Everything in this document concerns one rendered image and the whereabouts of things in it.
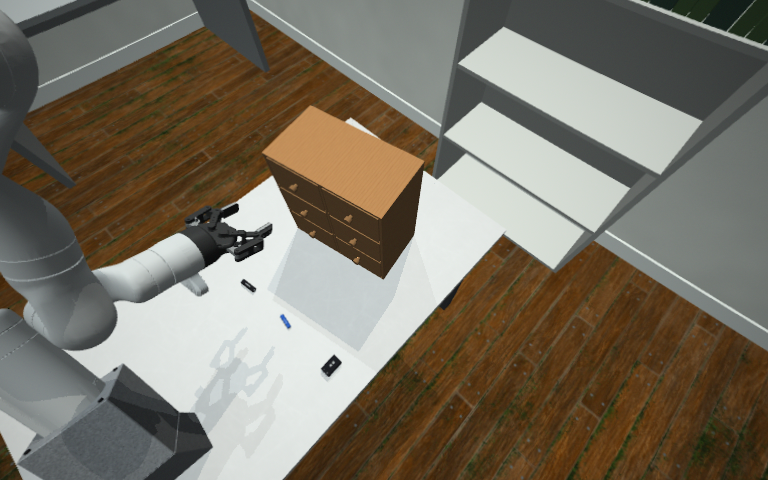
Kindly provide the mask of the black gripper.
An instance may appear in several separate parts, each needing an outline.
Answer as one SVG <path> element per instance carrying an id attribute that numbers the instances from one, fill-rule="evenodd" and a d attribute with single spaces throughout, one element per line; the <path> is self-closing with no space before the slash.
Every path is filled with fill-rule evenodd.
<path id="1" fill-rule="evenodd" d="M 222 218 L 225 219 L 238 211 L 239 204 L 236 202 L 215 209 L 206 205 L 185 218 L 186 229 L 178 233 L 187 236 L 198 247 L 204 258 L 204 269 L 215 263 L 223 254 L 231 253 L 236 262 L 241 262 L 264 249 L 264 238 L 272 233 L 273 224 L 268 222 L 256 231 L 246 232 L 221 222 Z M 209 219 L 209 223 L 204 223 Z M 238 236 L 242 238 L 239 242 Z M 249 237 L 253 239 L 246 239 Z"/>

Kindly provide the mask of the brown wooden chest of drawers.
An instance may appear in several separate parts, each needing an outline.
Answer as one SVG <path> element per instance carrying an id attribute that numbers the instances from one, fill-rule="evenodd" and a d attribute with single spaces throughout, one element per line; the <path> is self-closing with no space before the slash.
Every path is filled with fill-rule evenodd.
<path id="1" fill-rule="evenodd" d="M 425 161 L 311 105 L 262 155 L 298 228 L 267 157 L 318 185 L 326 211 L 294 195 L 327 214 L 338 253 L 322 188 L 379 219 L 380 242 L 348 226 L 380 244 L 384 280 L 415 234 Z"/>

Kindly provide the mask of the black 9v battery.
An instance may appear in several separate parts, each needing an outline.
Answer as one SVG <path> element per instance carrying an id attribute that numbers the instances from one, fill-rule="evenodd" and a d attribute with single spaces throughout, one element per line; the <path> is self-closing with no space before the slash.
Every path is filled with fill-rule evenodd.
<path id="1" fill-rule="evenodd" d="M 321 371 L 325 373 L 325 376 L 330 377 L 331 374 L 341 365 L 341 361 L 333 355 L 321 368 Z"/>

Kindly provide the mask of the brown wooden drawer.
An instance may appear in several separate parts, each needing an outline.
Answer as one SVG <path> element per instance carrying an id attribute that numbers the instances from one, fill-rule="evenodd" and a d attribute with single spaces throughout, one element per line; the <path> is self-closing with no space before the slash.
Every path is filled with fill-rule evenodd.
<path id="1" fill-rule="evenodd" d="M 382 277 L 381 263 L 359 251 L 358 249 L 351 247 L 348 243 L 336 237 L 340 253 L 353 260 L 356 265 L 361 265 L 374 274 Z"/>
<path id="2" fill-rule="evenodd" d="M 299 198 L 298 196 L 292 194 L 291 192 L 285 190 L 282 187 L 281 187 L 281 190 L 285 196 L 285 199 L 290 209 L 300 214 L 302 218 L 304 219 L 307 218 L 308 220 L 314 222 L 315 224 L 319 225 L 320 227 L 332 233 L 327 214 L 324 211 L 320 210 L 319 208 L 313 206 L 312 204 L 306 202 L 305 200 Z"/>
<path id="3" fill-rule="evenodd" d="M 334 233 L 369 256 L 381 261 L 380 244 L 330 215 Z M 357 244 L 356 244 L 357 243 Z"/>
<path id="4" fill-rule="evenodd" d="M 273 161 L 268 157 L 267 160 L 280 186 L 326 211 L 317 184 L 309 181 L 308 179 L 300 176 L 299 174 L 291 171 L 290 169 L 282 166 L 281 164 Z"/>
<path id="5" fill-rule="evenodd" d="M 380 242 L 379 219 L 322 188 L 329 214 Z M 353 222 L 352 222 L 353 221 Z"/>
<path id="6" fill-rule="evenodd" d="M 308 235 L 311 238 L 315 237 L 316 239 L 320 240 L 321 242 L 325 243 L 326 245 L 338 251 L 334 237 L 331 233 L 327 232 L 326 230 L 322 229 L 316 224 L 310 222 L 309 220 L 302 218 L 299 214 L 295 213 L 294 211 L 292 211 L 292 213 L 301 230 L 308 233 Z"/>

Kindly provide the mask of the black aa battery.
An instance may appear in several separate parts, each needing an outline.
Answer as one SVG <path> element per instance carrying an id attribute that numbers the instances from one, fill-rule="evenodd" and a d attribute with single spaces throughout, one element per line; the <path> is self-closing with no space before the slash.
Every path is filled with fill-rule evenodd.
<path id="1" fill-rule="evenodd" d="M 240 283 L 242 285 L 244 285 L 246 288 L 248 288 L 251 292 L 255 292 L 256 291 L 256 288 L 252 284 L 250 284 L 248 281 L 246 281 L 245 279 L 242 279 L 240 281 Z"/>

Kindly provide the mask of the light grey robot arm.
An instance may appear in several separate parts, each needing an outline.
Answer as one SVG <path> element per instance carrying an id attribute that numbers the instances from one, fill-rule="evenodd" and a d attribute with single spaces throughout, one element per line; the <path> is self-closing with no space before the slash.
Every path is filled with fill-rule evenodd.
<path id="1" fill-rule="evenodd" d="M 180 233 L 91 271 L 63 214 L 2 175 L 38 85 L 30 43 L 0 10 L 0 272 L 28 301 L 25 320 L 0 309 L 0 410 L 45 438 L 105 388 L 64 350 L 107 340 L 118 319 L 114 302 L 144 303 L 178 283 L 196 296 L 209 288 L 198 273 L 200 250 Z"/>

